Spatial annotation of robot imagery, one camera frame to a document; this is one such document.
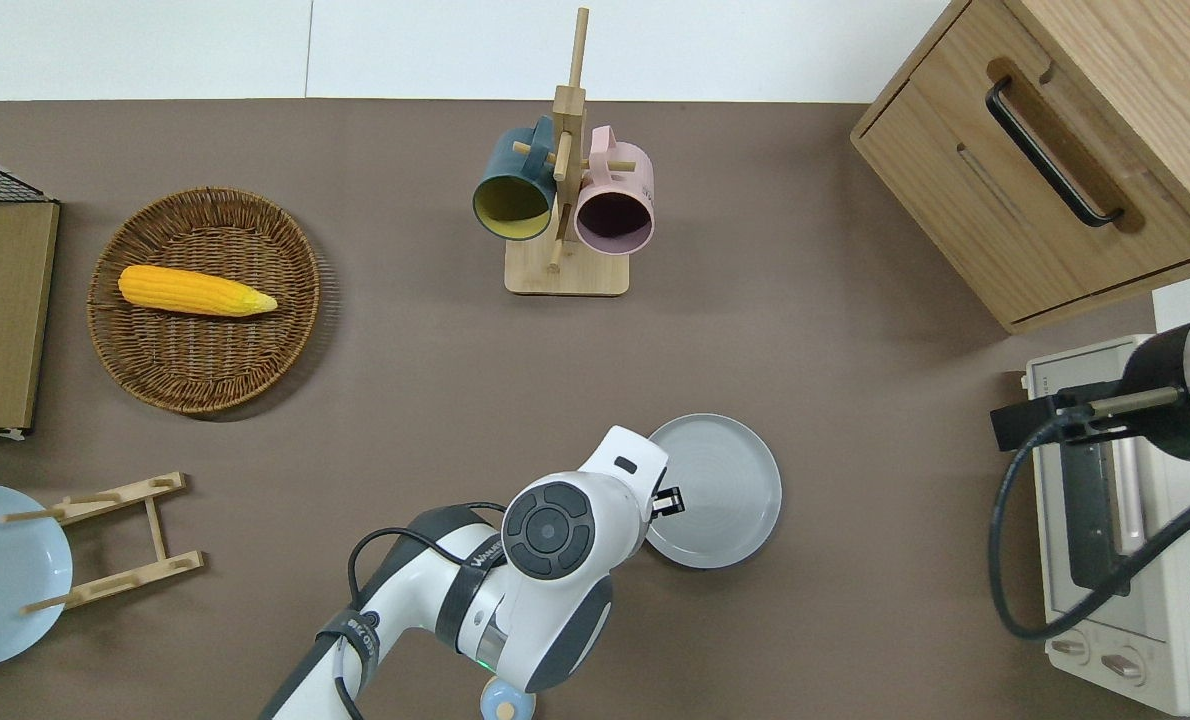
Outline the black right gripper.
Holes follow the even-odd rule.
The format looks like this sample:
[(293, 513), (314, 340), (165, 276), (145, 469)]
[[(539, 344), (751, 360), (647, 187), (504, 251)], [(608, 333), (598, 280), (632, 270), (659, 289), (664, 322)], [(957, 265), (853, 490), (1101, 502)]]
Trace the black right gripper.
[(1031, 437), (1038, 437), (1035, 446), (1060, 442), (1061, 445), (1095, 445), (1127, 438), (1125, 422), (1111, 418), (1090, 419), (1078, 417), (1063, 421), (1056, 430), (1052, 421), (1057, 411), (1067, 414), (1072, 407), (1088, 405), (1119, 395), (1119, 384), (1081, 384), (1058, 389), (1053, 397), (1031, 397), (1010, 403), (989, 413), (994, 442), (1001, 452), (1017, 451)]

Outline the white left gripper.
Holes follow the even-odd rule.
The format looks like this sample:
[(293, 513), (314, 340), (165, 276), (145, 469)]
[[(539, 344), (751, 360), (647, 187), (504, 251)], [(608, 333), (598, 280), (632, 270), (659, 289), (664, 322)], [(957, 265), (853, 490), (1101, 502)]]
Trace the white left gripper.
[(685, 512), (679, 487), (659, 488), (669, 455), (649, 438), (631, 428), (613, 425), (595, 447), (581, 471), (609, 475), (621, 480), (640, 502), (653, 501), (653, 519)]

